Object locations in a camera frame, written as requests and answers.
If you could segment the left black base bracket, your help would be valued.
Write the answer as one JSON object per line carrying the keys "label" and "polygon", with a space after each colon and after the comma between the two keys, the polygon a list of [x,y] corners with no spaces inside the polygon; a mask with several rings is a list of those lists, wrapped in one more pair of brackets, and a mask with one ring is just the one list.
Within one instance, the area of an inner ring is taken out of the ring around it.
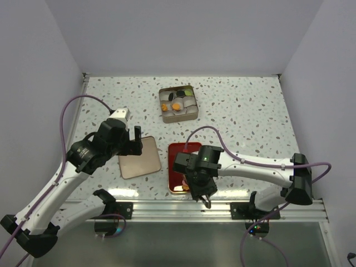
{"label": "left black base bracket", "polygon": [[132,202],[115,202],[113,205],[113,211],[115,214],[121,215],[126,220],[131,220],[134,209],[133,206]]}

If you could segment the yellow swirl cookie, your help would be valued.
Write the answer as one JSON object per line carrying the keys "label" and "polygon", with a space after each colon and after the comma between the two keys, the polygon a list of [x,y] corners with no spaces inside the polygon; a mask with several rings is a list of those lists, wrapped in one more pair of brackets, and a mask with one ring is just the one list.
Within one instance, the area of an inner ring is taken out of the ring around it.
{"label": "yellow swirl cookie", "polygon": [[166,112],[166,111],[168,111],[169,109],[168,109],[168,106],[167,106],[166,104],[162,104],[162,105],[161,105],[161,110],[162,110],[163,112]]}

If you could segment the metal tongs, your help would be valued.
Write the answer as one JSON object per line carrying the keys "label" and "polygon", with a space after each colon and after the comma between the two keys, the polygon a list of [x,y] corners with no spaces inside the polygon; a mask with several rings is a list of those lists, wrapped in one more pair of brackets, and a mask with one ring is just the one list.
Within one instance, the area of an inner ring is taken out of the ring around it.
{"label": "metal tongs", "polygon": [[209,195],[199,196],[199,200],[204,204],[207,209],[211,209],[211,200]]}

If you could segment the orange round cookie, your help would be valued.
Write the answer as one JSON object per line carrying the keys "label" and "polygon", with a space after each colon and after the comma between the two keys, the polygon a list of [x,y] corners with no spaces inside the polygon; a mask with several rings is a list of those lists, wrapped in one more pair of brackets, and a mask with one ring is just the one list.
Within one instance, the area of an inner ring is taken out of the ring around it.
{"label": "orange round cookie", "polygon": [[171,106],[172,106],[172,109],[175,111],[180,111],[182,109],[182,107],[179,103],[173,103]]}

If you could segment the right black base bracket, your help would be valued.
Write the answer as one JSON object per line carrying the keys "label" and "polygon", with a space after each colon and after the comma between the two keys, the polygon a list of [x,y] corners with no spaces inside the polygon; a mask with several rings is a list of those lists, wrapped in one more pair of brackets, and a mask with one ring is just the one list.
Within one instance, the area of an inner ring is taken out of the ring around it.
{"label": "right black base bracket", "polygon": [[274,207],[271,211],[262,211],[249,202],[230,203],[230,213],[233,220],[260,220],[271,213],[272,215],[268,219],[279,220],[281,218],[280,212],[275,212],[276,209],[277,207]]}

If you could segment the red rectangular tray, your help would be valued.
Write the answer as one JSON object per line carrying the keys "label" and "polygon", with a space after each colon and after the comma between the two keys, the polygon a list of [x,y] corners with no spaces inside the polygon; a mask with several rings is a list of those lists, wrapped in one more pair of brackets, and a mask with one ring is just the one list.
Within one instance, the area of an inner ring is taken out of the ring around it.
{"label": "red rectangular tray", "polygon": [[171,143],[168,146],[168,188],[172,194],[190,194],[190,191],[182,191],[182,187],[188,187],[188,185],[183,185],[182,181],[186,181],[185,171],[189,156],[181,156],[181,154],[183,152],[186,154],[198,152],[201,146],[202,144],[199,142],[189,142],[187,147],[184,142]]}

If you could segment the aluminium frame rail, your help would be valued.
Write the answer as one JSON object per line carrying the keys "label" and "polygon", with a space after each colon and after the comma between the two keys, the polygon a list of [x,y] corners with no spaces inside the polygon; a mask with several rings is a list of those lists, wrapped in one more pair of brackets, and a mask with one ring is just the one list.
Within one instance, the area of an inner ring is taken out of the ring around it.
{"label": "aluminium frame rail", "polygon": [[[119,200],[131,222],[251,222],[237,214],[234,202],[214,200],[211,208],[193,200]],[[269,222],[291,223],[327,223],[329,221],[322,201],[315,201],[310,206],[290,204],[280,212],[280,219]]]}

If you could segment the gold tin lid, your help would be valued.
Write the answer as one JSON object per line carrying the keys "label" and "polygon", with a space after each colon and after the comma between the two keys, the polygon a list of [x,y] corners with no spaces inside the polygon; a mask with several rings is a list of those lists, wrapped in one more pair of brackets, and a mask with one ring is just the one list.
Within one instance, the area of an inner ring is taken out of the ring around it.
{"label": "gold tin lid", "polygon": [[142,144],[140,156],[118,156],[120,173],[123,179],[148,175],[161,170],[161,161],[154,137],[144,137]]}

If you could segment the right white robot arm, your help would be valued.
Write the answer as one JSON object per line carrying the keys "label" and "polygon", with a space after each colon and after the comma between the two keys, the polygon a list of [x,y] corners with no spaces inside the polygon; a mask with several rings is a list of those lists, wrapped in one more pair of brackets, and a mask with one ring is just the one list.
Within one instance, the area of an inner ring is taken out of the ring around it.
{"label": "right white robot arm", "polygon": [[271,186],[253,191],[239,209],[246,219],[259,219],[288,202],[308,206],[313,203],[312,172],[303,154],[291,158],[269,159],[233,155],[221,147],[204,145],[197,152],[179,152],[172,170],[184,175],[193,200],[211,208],[211,196],[217,192],[215,178],[243,177],[268,182]]}

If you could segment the black base bracket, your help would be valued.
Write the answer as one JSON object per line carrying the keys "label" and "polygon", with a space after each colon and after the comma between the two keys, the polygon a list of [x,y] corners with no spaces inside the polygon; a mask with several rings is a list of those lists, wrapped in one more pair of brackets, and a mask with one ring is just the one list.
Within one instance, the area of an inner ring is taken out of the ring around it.
{"label": "black base bracket", "polygon": [[260,220],[271,213],[272,215],[268,219],[279,220],[281,218],[280,212],[275,212],[276,209],[277,207],[274,207],[271,211],[262,211],[249,202],[230,203],[230,213],[233,220]]}
{"label": "black base bracket", "polygon": [[113,205],[113,211],[115,214],[121,215],[126,220],[131,220],[134,209],[133,206],[132,202],[115,202]]}

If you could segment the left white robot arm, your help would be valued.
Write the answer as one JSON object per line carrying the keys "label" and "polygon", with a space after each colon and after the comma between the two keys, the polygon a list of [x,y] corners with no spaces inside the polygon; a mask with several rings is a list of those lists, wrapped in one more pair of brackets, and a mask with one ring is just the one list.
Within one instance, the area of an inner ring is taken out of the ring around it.
{"label": "left white robot arm", "polygon": [[87,219],[115,216],[115,198],[99,189],[85,201],[67,211],[60,207],[88,177],[115,156],[140,156],[143,144],[141,127],[134,127],[135,138],[130,139],[126,123],[108,118],[96,132],[72,144],[48,184],[22,211],[5,215],[3,228],[15,238],[20,247],[34,258],[48,253],[59,236]]}

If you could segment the black sandwich cookie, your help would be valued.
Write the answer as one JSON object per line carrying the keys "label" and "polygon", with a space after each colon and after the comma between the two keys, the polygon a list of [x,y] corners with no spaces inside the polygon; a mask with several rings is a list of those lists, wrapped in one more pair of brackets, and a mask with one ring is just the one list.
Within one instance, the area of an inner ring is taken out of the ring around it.
{"label": "black sandwich cookie", "polygon": [[175,94],[172,92],[169,94],[168,100],[173,101],[175,99],[175,97],[176,97]]}
{"label": "black sandwich cookie", "polygon": [[181,98],[186,96],[185,91],[183,91],[183,90],[178,90],[176,92],[176,95],[177,95],[177,97],[181,97]]}

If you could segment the gold cookie tin box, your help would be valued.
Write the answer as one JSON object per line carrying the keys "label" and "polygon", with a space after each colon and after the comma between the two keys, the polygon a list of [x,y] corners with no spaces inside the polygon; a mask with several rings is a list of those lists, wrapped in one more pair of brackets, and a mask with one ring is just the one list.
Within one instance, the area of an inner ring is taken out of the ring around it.
{"label": "gold cookie tin box", "polygon": [[159,103],[164,123],[178,123],[198,118],[199,107],[191,85],[160,89]]}

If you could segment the green round cookie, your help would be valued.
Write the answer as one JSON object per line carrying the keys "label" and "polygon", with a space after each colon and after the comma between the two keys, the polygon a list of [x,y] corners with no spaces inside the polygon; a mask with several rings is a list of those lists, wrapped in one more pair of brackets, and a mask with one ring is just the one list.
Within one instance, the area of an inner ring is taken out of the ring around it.
{"label": "green round cookie", "polygon": [[185,90],[184,93],[185,93],[185,96],[193,96],[193,93],[191,90]]}

